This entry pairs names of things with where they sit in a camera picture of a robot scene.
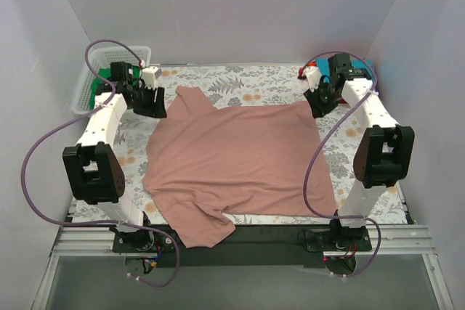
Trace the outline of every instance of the t-shirt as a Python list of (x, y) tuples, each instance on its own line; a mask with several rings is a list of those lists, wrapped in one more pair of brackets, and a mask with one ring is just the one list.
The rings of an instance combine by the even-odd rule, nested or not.
[[(223, 213), (313, 216), (302, 186), (319, 144), (307, 102), (216, 109), (199, 88), (178, 87), (148, 142), (143, 184), (186, 247), (212, 247), (235, 229)], [(334, 214), (322, 153), (308, 188), (312, 207)]]

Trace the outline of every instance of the red object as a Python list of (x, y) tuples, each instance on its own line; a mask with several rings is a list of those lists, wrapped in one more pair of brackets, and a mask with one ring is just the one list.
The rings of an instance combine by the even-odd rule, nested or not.
[(306, 67), (316, 67), (316, 66), (317, 66), (316, 61), (311, 61), (308, 65), (305, 65), (304, 67), (301, 67), (301, 68), (299, 69), (299, 78), (302, 77), (302, 74), (304, 73), (304, 69), (305, 69)]

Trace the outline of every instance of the floral tablecloth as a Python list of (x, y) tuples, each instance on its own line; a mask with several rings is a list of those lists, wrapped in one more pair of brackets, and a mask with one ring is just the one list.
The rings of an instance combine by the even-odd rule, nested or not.
[[(177, 86), (198, 86), (218, 107), (232, 105), (277, 105), (304, 100), (307, 89), (296, 79), (297, 66), (183, 66), (163, 68), (160, 78), (165, 90), (166, 107), (176, 97)], [(323, 138), (349, 108), (338, 106), (324, 118), (317, 119), (320, 137)], [(126, 176), (125, 195), (130, 195), (134, 204), (146, 212), (153, 224), (166, 221), (157, 210), (151, 196), (144, 191), (142, 177), (147, 168), (145, 147), (157, 124), (157, 120), (135, 115), (128, 111), (121, 119), (116, 134), (114, 152)], [(354, 182), (352, 159), (362, 137), (362, 130), (354, 117), (349, 118), (329, 139), (324, 147), (326, 162), (331, 172), (334, 196), (338, 206), (344, 204)], [(75, 203), (73, 221), (107, 219), (95, 206), (84, 201)], [(262, 216), (226, 215), (236, 224), (322, 224), (325, 219)], [(389, 188), (372, 210), (371, 218), (380, 224), (406, 224), (403, 205), (397, 187)]]

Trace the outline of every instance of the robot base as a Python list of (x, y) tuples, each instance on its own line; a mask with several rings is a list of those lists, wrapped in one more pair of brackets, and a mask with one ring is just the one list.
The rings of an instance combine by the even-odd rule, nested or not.
[[(333, 240), (334, 229), (330, 225), (244, 225), (213, 248), (186, 248), (169, 225), (152, 225), (170, 234), (178, 243), (182, 255), (181, 266), (250, 266), (250, 265), (298, 265), (306, 268), (325, 268), (323, 252), (334, 251), (342, 240)], [(370, 251), (371, 243), (365, 228), (357, 240), (358, 251)], [(165, 248), (157, 268), (173, 267), (176, 261), (173, 244), (165, 237), (155, 236)], [(113, 241), (115, 253), (141, 253), (140, 249), (124, 242), (117, 234)], [(157, 247), (145, 251), (155, 255)]]

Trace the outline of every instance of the white plastic basket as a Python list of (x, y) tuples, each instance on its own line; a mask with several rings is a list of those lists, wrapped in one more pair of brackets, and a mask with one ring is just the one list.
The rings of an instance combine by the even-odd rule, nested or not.
[[(145, 65), (150, 64), (150, 56), (152, 50), (146, 46), (130, 46), (132, 50), (145, 61)], [(111, 62), (128, 62), (132, 65), (138, 65), (136, 57), (131, 52), (120, 46), (104, 47), (95, 49), (89, 55), (89, 62), (91, 66), (98, 72), (102, 68), (109, 68)], [(90, 111), (90, 96), (92, 93), (91, 86), (95, 76), (88, 69), (86, 63), (82, 68), (81, 75), (79, 76), (76, 90), (71, 104), (71, 110), (75, 114), (85, 114)]]

